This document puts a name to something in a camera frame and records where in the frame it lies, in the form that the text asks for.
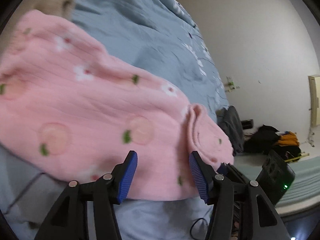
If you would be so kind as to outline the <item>pink fleece floral garment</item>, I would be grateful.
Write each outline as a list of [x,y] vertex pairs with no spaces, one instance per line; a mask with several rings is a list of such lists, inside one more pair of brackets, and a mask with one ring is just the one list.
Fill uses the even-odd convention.
[[234,160],[206,107],[38,10],[20,19],[1,57],[1,144],[59,180],[81,183],[135,151],[128,197],[144,200],[196,196],[193,151],[214,169]]

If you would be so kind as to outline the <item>black clothes pile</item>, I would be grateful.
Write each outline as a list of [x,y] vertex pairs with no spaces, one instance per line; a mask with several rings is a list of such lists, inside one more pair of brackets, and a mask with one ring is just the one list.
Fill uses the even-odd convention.
[[244,142],[244,153],[268,155],[269,152],[274,151],[284,160],[300,157],[300,145],[275,145],[279,140],[279,136],[285,132],[281,132],[272,126],[263,125],[259,127],[258,130]]

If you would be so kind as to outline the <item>orange yellow garment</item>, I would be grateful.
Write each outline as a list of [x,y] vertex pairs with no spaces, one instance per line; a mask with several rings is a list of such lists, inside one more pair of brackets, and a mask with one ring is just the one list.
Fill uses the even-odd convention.
[[284,134],[279,136],[279,140],[275,143],[275,145],[279,145],[279,146],[299,146],[300,143],[298,141],[296,133],[285,132]]

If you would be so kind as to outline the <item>dark grey folded garment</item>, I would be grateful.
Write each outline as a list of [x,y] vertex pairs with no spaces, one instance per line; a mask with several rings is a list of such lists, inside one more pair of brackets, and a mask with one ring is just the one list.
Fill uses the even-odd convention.
[[236,156],[244,152],[244,132],[240,117],[234,106],[228,109],[222,108],[216,111],[217,124],[229,137],[232,144],[233,155]]

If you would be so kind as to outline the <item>cream air conditioner unit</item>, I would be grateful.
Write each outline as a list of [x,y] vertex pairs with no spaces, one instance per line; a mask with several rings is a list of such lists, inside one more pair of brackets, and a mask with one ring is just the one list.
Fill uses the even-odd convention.
[[310,75],[309,87],[310,87],[310,98],[311,98],[311,127],[319,125],[319,97],[320,97],[320,76]]

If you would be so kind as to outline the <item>grey-blue floral duvet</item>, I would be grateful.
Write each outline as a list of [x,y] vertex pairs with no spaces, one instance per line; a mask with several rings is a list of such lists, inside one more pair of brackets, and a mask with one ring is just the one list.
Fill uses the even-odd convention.
[[[1,0],[1,19],[21,0]],[[176,85],[193,103],[227,108],[225,90],[203,37],[176,0],[76,0],[73,22],[123,61]],[[1,149],[1,211],[18,239],[33,239],[64,189]],[[204,239],[212,208],[199,198],[127,200],[115,206],[123,239]]]

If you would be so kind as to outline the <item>beige fuzzy sweater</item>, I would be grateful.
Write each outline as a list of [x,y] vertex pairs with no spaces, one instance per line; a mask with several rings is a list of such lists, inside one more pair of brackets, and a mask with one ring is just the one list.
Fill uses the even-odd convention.
[[23,0],[13,16],[20,18],[26,12],[38,10],[47,15],[55,15],[70,20],[75,0]]

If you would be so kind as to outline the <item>wall power socket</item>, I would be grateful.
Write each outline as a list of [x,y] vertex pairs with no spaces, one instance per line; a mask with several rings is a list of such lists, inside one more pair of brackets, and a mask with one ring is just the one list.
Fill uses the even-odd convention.
[[240,86],[238,86],[232,77],[227,76],[226,77],[226,83],[224,84],[225,92],[230,93],[234,90],[240,89]]

